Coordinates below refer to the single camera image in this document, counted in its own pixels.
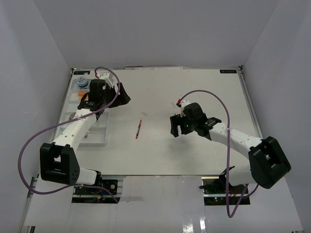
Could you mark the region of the red gel pen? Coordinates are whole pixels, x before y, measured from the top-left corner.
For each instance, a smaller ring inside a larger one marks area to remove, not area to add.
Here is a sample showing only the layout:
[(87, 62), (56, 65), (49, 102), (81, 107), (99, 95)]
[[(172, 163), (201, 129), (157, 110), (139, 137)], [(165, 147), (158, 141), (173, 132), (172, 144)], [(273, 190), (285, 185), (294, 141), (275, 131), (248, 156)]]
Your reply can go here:
[(142, 125), (142, 119), (139, 121), (138, 129), (137, 129), (137, 132), (136, 132), (136, 137), (135, 137), (135, 139), (138, 139), (139, 132), (140, 132), (140, 129), (141, 129), (141, 125)]

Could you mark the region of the orange capped highlighter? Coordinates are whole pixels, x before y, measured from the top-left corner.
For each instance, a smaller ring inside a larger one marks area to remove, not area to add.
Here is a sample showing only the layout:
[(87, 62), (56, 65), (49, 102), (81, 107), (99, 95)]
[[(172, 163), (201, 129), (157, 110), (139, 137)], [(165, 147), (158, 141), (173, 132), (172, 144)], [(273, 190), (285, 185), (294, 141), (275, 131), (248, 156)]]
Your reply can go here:
[(86, 92), (84, 92), (84, 91), (79, 91), (79, 92), (78, 92), (78, 96), (83, 96), (85, 93), (86, 93)]

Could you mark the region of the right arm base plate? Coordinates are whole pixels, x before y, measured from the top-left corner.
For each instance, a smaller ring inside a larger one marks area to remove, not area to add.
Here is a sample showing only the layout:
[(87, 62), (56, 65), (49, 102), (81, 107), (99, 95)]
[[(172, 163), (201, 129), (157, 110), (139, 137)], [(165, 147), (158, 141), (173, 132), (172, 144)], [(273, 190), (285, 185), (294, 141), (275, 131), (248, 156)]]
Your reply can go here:
[[(216, 178), (204, 178), (199, 186), (204, 193), (205, 206), (226, 206), (225, 178), (226, 169)], [(229, 205), (236, 205), (245, 188), (240, 184), (232, 186), (229, 184), (228, 198)]]

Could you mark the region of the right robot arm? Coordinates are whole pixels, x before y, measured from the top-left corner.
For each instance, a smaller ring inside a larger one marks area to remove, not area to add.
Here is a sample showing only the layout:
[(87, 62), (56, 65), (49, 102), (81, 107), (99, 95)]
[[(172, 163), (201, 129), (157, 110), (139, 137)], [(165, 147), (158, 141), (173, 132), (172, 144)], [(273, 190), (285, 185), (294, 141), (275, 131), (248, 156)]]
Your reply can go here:
[(270, 189), (291, 171), (291, 165), (275, 138), (263, 139), (229, 129), (221, 120), (207, 117), (196, 102), (179, 100), (177, 106), (180, 113), (170, 117), (174, 137), (196, 132), (210, 141), (229, 146), (230, 150), (248, 159), (248, 165), (220, 174), (219, 187), (224, 193), (232, 193), (238, 185), (250, 183)]

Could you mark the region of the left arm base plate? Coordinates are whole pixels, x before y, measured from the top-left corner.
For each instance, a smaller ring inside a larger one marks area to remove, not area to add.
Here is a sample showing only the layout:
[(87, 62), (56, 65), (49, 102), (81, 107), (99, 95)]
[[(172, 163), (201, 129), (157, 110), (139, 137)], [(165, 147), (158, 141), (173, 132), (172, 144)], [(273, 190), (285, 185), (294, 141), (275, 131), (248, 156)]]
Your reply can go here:
[(102, 179), (97, 185), (102, 188), (78, 186), (74, 188), (71, 202), (85, 204), (117, 204), (121, 199), (122, 181)]

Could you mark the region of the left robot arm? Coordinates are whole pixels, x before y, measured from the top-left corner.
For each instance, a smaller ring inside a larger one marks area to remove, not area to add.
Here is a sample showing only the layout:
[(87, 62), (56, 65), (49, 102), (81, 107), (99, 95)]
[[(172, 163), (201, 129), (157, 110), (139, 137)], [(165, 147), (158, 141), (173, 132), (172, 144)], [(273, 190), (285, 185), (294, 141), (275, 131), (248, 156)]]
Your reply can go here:
[(40, 176), (44, 181), (66, 184), (86, 185), (93, 194), (102, 190), (103, 182), (98, 179), (99, 172), (81, 168), (76, 151), (106, 109), (127, 104), (131, 99), (121, 82), (113, 84), (117, 78), (113, 71), (95, 74), (77, 107), (74, 117), (66, 123), (66, 128), (51, 143), (40, 148)]

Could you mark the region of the small clear tape roll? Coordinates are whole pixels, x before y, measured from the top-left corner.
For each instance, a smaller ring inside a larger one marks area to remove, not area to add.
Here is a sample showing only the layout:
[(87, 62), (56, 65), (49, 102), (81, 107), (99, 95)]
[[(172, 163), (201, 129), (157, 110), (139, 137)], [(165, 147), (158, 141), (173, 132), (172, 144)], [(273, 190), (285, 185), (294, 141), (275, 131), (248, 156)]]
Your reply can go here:
[(99, 127), (101, 125), (101, 123), (99, 121), (97, 121), (96, 123), (94, 123), (92, 125), (93, 128)]

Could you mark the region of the large clear tape roll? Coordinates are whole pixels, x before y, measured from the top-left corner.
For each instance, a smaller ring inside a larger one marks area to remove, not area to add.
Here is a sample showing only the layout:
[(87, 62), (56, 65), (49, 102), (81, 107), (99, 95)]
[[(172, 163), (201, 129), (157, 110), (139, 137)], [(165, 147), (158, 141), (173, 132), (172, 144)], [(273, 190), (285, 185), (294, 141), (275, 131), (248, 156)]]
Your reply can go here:
[(69, 116), (69, 120), (72, 120), (73, 118), (75, 118), (75, 113), (72, 113), (72, 114)]

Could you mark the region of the blue cleaning gel jar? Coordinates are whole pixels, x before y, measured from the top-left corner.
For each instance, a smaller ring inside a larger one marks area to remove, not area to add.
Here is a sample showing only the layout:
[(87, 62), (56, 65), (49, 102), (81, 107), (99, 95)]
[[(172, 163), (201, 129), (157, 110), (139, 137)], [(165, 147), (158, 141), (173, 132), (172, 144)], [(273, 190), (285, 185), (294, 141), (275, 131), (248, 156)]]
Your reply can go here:
[(80, 76), (76, 79), (76, 84), (79, 89), (88, 89), (90, 80), (85, 76)]

